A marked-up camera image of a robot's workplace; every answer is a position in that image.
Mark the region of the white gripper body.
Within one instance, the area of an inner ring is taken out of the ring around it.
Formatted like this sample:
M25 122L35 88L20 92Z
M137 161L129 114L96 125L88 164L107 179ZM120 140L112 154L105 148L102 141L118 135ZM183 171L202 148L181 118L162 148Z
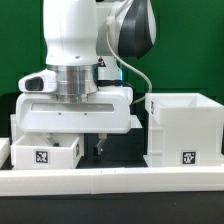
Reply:
M131 87L100 87L85 103L59 102L53 94L23 93L16 103L17 126L27 133L127 133Z

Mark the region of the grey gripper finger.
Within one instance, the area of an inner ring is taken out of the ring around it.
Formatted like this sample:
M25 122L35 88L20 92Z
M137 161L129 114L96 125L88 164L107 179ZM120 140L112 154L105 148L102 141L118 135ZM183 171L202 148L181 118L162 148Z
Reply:
M95 145L95 153L96 153L96 155L101 155L101 152L103 151L102 146L104 145L104 143L107 140L107 134L99 134L98 138L99 138L99 141Z
M59 140L55 137L54 134L49 134L47 136L47 140L49 141L50 145L53 147L59 147L60 143Z

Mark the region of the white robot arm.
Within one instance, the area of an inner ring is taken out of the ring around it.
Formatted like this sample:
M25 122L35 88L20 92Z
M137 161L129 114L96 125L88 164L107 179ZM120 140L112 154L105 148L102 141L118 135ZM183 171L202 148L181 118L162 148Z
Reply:
M103 58L123 63L155 43L150 0L44 0L46 69L19 81L17 125L26 133L96 133L95 152L109 134L126 133L135 119L133 89L99 80Z

